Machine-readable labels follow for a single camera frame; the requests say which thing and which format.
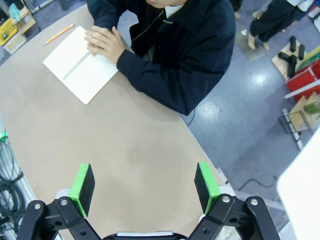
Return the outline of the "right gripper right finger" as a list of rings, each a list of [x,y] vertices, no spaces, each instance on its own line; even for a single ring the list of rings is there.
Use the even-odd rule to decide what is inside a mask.
[[[265,201],[249,196],[244,201],[222,193],[206,162],[198,162],[194,184],[204,217],[189,240],[215,240],[223,227],[233,227],[242,240],[277,240],[278,231]]]

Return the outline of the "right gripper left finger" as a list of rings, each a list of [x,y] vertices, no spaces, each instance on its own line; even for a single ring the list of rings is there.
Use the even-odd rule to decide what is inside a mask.
[[[81,164],[68,195],[50,204],[31,201],[25,210],[17,234],[18,240],[54,240],[61,230],[68,230],[74,240],[100,240],[87,221],[95,188],[95,177],[89,163]]]

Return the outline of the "person's left hand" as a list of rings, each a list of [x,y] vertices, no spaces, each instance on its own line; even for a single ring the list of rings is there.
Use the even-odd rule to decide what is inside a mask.
[[[113,64],[117,64],[126,47],[116,27],[113,26],[110,31],[112,31],[113,35],[104,36],[100,33],[86,30],[84,39],[87,41],[86,48],[92,55],[101,55]]]

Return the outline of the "person's right hand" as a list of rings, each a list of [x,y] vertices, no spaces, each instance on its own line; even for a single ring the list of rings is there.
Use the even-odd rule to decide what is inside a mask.
[[[92,28],[90,30],[88,30],[87,32],[93,32],[93,33],[99,33],[102,34],[106,37],[110,37],[113,35],[113,32],[110,31],[108,28],[104,28],[104,27],[99,27],[99,26],[92,26]]]

